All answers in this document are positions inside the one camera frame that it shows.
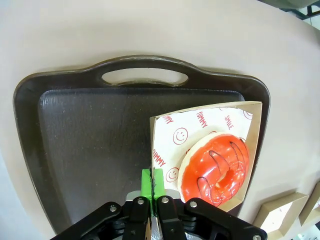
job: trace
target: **screw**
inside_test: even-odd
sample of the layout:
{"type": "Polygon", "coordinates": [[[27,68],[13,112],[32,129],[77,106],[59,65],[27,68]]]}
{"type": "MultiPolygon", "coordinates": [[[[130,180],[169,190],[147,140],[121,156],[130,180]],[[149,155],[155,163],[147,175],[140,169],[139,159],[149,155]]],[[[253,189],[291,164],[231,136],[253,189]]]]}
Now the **screw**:
{"type": "Polygon", "coordinates": [[[167,197],[163,197],[161,202],[166,204],[167,202],[169,202],[169,199],[167,197]]]}
{"type": "Polygon", "coordinates": [[[116,210],[117,210],[117,208],[116,208],[115,206],[111,206],[111,207],[110,207],[110,211],[111,211],[111,212],[115,212],[116,210]]]}
{"type": "Polygon", "coordinates": [[[261,240],[261,236],[260,235],[254,235],[252,239],[253,240],[261,240]]]}
{"type": "Polygon", "coordinates": [[[195,201],[190,202],[190,207],[195,208],[196,206],[197,206],[197,203],[195,201]]]}
{"type": "Polygon", "coordinates": [[[145,201],[144,201],[143,199],[139,199],[139,200],[138,200],[138,204],[139,204],[139,205],[144,204],[144,202],[145,202],[145,201]]]}

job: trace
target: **black tray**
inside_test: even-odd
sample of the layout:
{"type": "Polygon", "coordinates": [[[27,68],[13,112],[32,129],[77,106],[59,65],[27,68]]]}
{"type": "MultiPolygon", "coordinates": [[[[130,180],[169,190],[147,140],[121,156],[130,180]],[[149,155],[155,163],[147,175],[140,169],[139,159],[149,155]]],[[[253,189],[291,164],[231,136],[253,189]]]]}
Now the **black tray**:
{"type": "MultiPolygon", "coordinates": [[[[135,55],[23,79],[14,94],[16,125],[30,177],[53,229],[60,233],[105,202],[122,204],[127,193],[140,189],[141,170],[151,163],[150,117],[244,100],[262,102],[252,179],[270,107],[267,87],[252,76],[135,55]],[[182,85],[117,86],[102,80],[104,73],[129,68],[172,70],[188,80],[182,85]]],[[[240,207],[232,214],[238,215],[240,207]]]]}

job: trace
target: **smiley face print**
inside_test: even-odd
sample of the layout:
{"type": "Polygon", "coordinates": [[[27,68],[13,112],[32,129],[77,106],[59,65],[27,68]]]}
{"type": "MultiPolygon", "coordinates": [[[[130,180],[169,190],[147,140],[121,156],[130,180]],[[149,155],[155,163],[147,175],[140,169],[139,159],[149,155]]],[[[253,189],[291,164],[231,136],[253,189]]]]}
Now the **smiley face print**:
{"type": "Polygon", "coordinates": [[[179,168],[173,167],[166,173],[165,180],[168,183],[172,183],[178,179],[178,175],[179,175],[179,168]]]}
{"type": "Polygon", "coordinates": [[[173,142],[177,145],[183,144],[188,138],[188,131],[184,127],[175,130],[173,134],[173,142]]]}

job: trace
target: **table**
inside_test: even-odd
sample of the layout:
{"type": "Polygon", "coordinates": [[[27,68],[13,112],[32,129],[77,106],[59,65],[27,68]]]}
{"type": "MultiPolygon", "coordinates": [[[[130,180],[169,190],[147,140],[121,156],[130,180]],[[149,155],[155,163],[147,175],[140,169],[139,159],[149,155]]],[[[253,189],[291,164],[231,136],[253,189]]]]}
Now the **table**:
{"type": "MultiPolygon", "coordinates": [[[[310,194],[319,181],[320,31],[307,23],[255,0],[1,4],[0,151],[17,196],[44,239],[54,232],[25,165],[12,100],[18,82],[36,72],[155,54],[252,75],[269,88],[271,110],[239,217],[252,223],[263,202],[292,191],[310,194]]],[[[296,220],[283,239],[300,230],[296,220]]]]}

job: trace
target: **donut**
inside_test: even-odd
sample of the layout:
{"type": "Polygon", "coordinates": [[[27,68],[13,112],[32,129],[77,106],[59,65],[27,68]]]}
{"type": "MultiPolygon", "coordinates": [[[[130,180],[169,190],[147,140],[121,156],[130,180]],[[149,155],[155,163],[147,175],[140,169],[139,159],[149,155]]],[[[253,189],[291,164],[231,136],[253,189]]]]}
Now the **donut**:
{"type": "Polygon", "coordinates": [[[211,133],[185,155],[177,187],[183,201],[201,198],[219,206],[230,200],[245,181],[249,170],[245,142],[229,133],[211,133]]]}

